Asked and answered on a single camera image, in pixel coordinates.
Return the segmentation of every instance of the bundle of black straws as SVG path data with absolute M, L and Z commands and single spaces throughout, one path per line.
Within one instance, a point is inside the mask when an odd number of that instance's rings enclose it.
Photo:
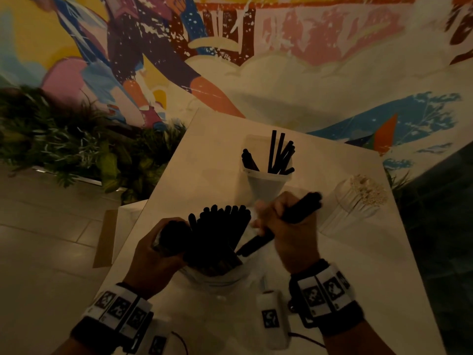
M 271 146 L 270 146 L 269 161 L 268 161 L 268 173 L 273 173 L 273 174 L 279 173 L 282 175 L 291 174 L 292 172 L 294 172 L 294 168 L 293 167 L 289 169 L 286 169 L 286 168 L 296 149 L 294 147 L 294 142 L 289 141 L 286 144 L 286 147 L 282 149 L 282 146 L 284 145 L 284 137 L 286 136 L 286 134 L 281 133 L 281 136 L 279 138 L 278 148 L 276 150 L 276 157 L 274 159 L 274 164 L 273 164 L 274 148 L 276 146 L 276 135 L 277 135 L 277 131 L 276 130 L 272 131 Z M 241 159 L 243 161 L 243 166 L 245 168 L 259 171 L 259 168 L 254 162 L 251 156 L 251 153 L 248 151 L 248 149 L 243 149 L 243 153 L 241 154 Z
M 241 265 L 235 249 L 242 237 L 251 212 L 244 205 L 217 205 L 204 208 L 200 218 L 189 215 L 189 225 L 170 221 L 159 236 L 155 250 L 163 256 L 184 253 L 189 267 L 206 276 L 224 275 Z

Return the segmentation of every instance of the white floor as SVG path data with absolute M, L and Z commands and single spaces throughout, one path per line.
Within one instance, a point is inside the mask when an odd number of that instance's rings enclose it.
M 0 349 L 43 355 L 65 340 L 108 268 L 92 269 L 103 213 L 120 205 L 96 185 L 14 178 L 0 165 Z

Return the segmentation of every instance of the dark floor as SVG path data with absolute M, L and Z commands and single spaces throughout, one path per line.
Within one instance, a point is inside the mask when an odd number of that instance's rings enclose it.
M 400 213 L 449 355 L 473 354 L 473 143 L 405 186 Z

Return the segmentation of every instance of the cable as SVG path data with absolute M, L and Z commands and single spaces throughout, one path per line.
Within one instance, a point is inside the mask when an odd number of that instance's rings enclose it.
M 324 344 L 319 343 L 318 341 L 313 340 L 313 339 L 311 339 L 311 338 L 309 338 L 309 337 L 306 337 L 306 336 L 301 335 L 301 334 L 298 334 L 298 333 L 288 333 L 288 334 L 289 334 L 290 337 L 300 337 L 301 339 L 305 339 L 305 340 L 307 340 L 307 341 L 310 341 L 311 343 L 317 344 L 318 346 L 321 346 L 321 347 L 323 347 L 323 348 L 325 349 L 325 345 L 324 345 Z
M 171 334 L 174 334 L 181 342 L 182 342 L 182 345 L 184 345 L 184 349 L 186 349 L 186 355 L 189 355 L 189 352 L 187 351 L 187 345 L 186 345 L 186 342 L 184 341 L 184 339 L 182 338 L 182 336 L 180 336 L 178 333 L 174 332 L 174 331 L 171 331 Z

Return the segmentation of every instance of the painted wall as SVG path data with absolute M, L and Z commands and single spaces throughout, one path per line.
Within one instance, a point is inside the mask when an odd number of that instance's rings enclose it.
M 473 141 L 473 0 L 0 0 L 0 86 L 163 128 L 198 107 L 377 150 Z

